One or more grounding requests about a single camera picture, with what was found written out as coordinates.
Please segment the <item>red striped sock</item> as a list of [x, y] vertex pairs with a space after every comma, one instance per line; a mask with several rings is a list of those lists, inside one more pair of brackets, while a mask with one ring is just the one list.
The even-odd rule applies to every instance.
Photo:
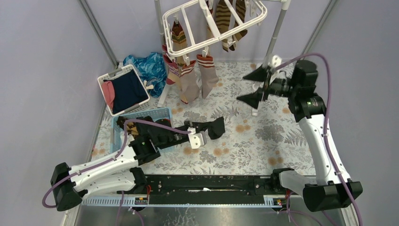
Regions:
[[183, 93], [182, 91], [179, 91], [179, 97], [180, 97], [180, 100], [181, 100], [184, 104], [188, 104], [188, 103], [189, 103], [188, 100], [187, 100], [187, 98], [186, 98], [186, 96], [184, 95], [184, 93]]
[[164, 59], [164, 63], [167, 66], [167, 85], [173, 85], [180, 81], [180, 73], [177, 63], [174, 60], [171, 60], [167, 54], [167, 47], [166, 45], [162, 45], [162, 55]]

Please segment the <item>black sock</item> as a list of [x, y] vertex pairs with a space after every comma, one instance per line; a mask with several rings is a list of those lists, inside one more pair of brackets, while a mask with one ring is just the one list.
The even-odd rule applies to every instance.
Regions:
[[211, 122], [207, 131], [211, 140], [219, 139], [225, 133], [224, 117], [219, 117]]

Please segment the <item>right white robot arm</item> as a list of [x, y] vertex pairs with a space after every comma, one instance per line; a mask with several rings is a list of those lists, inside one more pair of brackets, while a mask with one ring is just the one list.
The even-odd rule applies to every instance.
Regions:
[[276, 194], [292, 191], [300, 195], [312, 212], [346, 208], [363, 192], [361, 183], [353, 181], [343, 166], [329, 134], [327, 107], [315, 92], [317, 78], [317, 66], [309, 60], [297, 61], [289, 79], [278, 79], [272, 67], [260, 66], [244, 79], [261, 85], [255, 92], [238, 97], [254, 109], [269, 95], [288, 99], [289, 110], [311, 151], [316, 178], [311, 180], [292, 168], [275, 169], [270, 188]]

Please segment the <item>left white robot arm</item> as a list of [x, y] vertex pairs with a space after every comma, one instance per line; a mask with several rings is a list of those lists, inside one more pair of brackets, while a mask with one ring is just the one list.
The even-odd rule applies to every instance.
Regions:
[[[42, 205], [65, 211], [93, 195], [116, 191], [139, 194], [148, 184], [140, 166], [159, 158], [160, 149], [185, 142], [190, 143], [194, 149], [206, 144], [204, 132], [208, 132], [212, 140], [225, 133], [222, 117], [209, 122], [186, 121], [178, 128], [144, 119], [128, 119], [123, 125], [125, 136], [128, 135], [131, 123], [137, 127], [139, 135], [130, 143], [124, 139], [118, 151], [80, 165], [69, 166], [65, 162], [58, 164]], [[52, 206], [46, 203], [50, 194], [53, 194], [55, 200]]]

